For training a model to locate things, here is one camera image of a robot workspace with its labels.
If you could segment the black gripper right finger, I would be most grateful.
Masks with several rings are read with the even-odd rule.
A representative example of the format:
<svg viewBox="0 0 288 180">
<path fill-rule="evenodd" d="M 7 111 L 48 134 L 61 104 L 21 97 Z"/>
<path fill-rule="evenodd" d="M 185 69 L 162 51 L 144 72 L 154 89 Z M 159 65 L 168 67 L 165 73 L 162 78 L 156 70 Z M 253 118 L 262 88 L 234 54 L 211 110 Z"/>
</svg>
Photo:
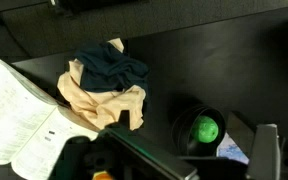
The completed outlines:
<svg viewBox="0 0 288 180">
<path fill-rule="evenodd" d="M 231 111 L 227 132 L 249 158 L 246 175 L 252 180 L 280 180 L 281 150 L 276 124 L 253 125 Z"/>
</svg>

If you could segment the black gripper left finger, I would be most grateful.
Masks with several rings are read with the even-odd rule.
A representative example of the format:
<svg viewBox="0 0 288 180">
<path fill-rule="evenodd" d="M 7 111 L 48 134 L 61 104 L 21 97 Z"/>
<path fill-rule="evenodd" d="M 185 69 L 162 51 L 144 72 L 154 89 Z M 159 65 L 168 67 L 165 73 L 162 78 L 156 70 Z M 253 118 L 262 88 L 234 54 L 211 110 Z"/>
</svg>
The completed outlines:
<svg viewBox="0 0 288 180">
<path fill-rule="evenodd" d="M 107 125 L 100 135 L 108 138 L 117 157 L 146 175 L 167 180 L 198 180 L 197 169 L 155 146 L 153 143 L 129 129 L 130 113 L 122 110 L 119 120 Z"/>
</svg>

